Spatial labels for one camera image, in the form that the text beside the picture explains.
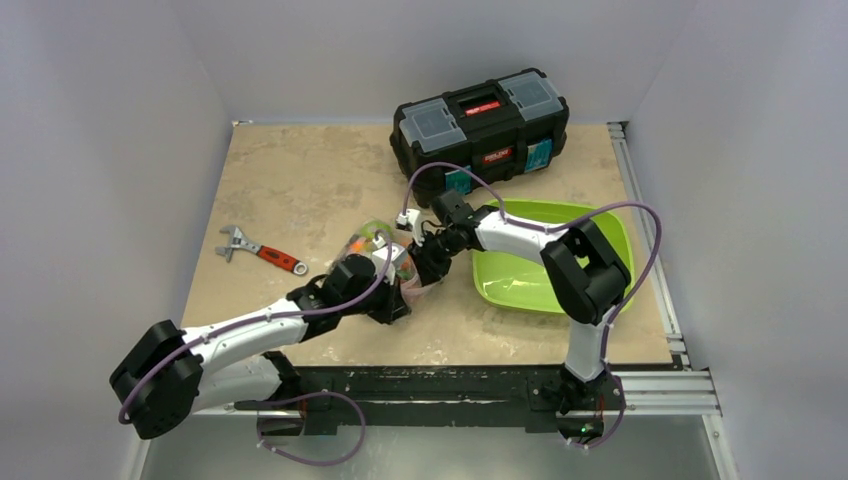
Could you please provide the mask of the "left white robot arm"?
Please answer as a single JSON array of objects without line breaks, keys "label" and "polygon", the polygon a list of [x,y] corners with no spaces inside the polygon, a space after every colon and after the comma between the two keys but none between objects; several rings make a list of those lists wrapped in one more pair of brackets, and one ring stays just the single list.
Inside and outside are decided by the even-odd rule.
[{"label": "left white robot arm", "polygon": [[406,315],[399,275],[410,267],[400,247],[349,254],[255,312],[203,327],[153,324],[109,377],[119,423],[153,439],[208,408],[263,401],[289,407],[298,382],[280,348],[328,333],[345,316],[389,324]]}]

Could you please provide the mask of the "clear zip top bag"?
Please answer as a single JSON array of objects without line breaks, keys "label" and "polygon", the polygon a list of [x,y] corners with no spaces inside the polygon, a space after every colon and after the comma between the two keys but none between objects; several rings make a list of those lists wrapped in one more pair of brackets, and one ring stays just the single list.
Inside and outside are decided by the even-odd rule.
[{"label": "clear zip top bag", "polygon": [[433,285],[423,284],[422,274],[410,256],[409,250],[414,245],[410,233],[399,233],[390,224],[372,218],[352,234],[327,272],[354,254],[374,261],[377,273],[390,263],[384,282],[399,286],[403,299],[413,303],[433,289]]}]

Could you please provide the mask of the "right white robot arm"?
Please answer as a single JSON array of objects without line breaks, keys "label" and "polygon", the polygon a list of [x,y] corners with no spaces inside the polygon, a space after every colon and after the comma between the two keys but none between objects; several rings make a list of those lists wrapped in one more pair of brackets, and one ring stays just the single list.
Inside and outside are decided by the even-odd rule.
[{"label": "right white robot arm", "polygon": [[420,211],[404,208],[399,229],[411,233],[409,254],[422,284],[442,280],[454,256],[465,250],[508,254],[543,267],[556,300],[570,318],[569,346],[561,381],[564,399],[584,407],[601,391],[606,325],[623,305],[631,272],[590,219],[561,226],[511,216],[493,205],[472,207],[454,190],[430,204],[441,227],[423,228]]}]

